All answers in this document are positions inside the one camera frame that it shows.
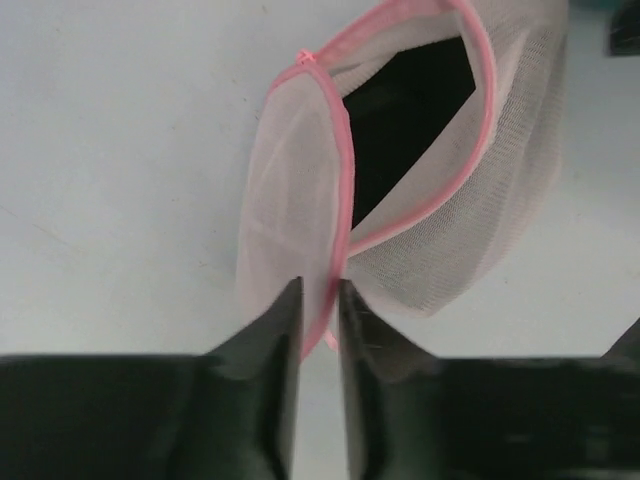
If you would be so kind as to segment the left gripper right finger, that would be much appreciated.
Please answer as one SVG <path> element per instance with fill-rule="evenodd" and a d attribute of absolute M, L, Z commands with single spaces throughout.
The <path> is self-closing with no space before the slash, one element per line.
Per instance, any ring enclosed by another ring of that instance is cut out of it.
<path fill-rule="evenodd" d="M 440 358 L 339 290 L 353 479 L 635 479 L 639 358 Z"/>

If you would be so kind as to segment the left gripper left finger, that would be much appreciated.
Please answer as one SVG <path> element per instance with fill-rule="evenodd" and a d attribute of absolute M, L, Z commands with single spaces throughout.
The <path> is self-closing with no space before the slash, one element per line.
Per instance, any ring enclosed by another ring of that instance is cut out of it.
<path fill-rule="evenodd" d="M 287 479 L 303 284 L 201 355 L 1 360 L 5 479 Z"/>

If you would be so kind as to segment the black bra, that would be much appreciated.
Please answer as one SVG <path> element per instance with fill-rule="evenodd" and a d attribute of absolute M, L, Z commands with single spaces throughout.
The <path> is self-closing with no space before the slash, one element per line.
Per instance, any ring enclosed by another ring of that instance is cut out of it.
<path fill-rule="evenodd" d="M 356 239 L 437 203 L 468 162 L 483 113 L 459 37 L 396 54 L 344 104 L 355 152 Z"/>

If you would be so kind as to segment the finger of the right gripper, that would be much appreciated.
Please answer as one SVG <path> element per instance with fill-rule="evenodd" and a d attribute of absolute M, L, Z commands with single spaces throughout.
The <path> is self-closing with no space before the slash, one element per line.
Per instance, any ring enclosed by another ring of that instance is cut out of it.
<path fill-rule="evenodd" d="M 640 357 L 640 320 L 637 319 L 603 355 L 604 358 Z"/>
<path fill-rule="evenodd" d="M 640 52 L 640 1 L 622 3 L 612 16 L 608 51 L 611 56 L 638 56 Z"/>

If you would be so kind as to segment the white mesh laundry bag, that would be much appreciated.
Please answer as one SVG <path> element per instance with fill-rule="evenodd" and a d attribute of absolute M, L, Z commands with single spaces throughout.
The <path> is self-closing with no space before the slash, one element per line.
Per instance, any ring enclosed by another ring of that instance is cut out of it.
<path fill-rule="evenodd" d="M 262 314 L 304 283 L 304 353 L 338 284 L 426 318 L 518 239 L 560 168 L 568 4 L 383 1 L 272 84 L 236 290 Z"/>

